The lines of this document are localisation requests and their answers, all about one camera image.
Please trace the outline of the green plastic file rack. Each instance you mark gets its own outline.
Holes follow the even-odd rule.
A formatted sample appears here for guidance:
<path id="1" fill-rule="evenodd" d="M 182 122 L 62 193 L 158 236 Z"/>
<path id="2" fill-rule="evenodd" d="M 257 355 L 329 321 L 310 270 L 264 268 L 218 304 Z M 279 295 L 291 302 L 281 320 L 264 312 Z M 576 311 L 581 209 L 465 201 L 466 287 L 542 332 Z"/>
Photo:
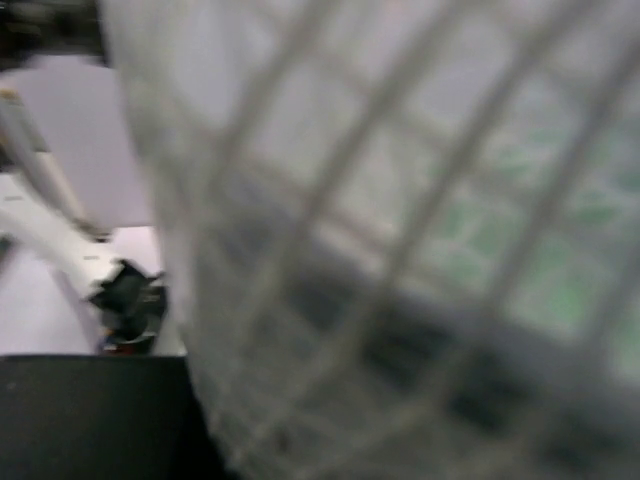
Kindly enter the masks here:
<path id="1" fill-rule="evenodd" d="M 463 332 L 496 301 L 499 346 L 549 367 L 587 335 L 638 240 L 638 116 L 529 111 L 490 136 L 444 207 L 428 296 Z"/>

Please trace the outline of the booklet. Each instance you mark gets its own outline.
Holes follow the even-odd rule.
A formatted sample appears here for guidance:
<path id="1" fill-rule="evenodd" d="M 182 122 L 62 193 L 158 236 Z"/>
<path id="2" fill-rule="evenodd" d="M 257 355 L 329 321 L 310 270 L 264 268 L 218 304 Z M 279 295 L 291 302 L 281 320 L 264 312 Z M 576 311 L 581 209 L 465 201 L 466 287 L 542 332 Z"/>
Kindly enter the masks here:
<path id="1" fill-rule="evenodd" d="M 428 296 L 514 115 L 639 118 L 635 1 L 105 1 L 170 318 L 244 479 L 635 479 L 639 240 L 571 354 Z"/>

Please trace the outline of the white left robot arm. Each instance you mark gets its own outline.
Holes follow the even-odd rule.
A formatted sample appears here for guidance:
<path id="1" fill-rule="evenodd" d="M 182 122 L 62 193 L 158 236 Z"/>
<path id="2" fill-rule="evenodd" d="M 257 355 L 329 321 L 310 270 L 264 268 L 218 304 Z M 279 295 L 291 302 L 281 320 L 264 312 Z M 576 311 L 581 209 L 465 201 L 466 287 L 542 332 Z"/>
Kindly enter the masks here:
<path id="1" fill-rule="evenodd" d="M 164 273 L 118 253 L 17 92 L 1 92 L 1 237 L 40 254 L 94 352 L 149 355 L 167 311 Z"/>

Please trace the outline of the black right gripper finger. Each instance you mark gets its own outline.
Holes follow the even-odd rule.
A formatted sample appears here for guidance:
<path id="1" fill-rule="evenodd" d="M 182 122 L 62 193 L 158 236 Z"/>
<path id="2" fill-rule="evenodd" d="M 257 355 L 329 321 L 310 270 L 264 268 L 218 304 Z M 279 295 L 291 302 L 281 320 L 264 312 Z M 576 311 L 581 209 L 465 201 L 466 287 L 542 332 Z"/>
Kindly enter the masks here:
<path id="1" fill-rule="evenodd" d="M 230 479 L 181 357 L 1 359 L 4 479 Z"/>

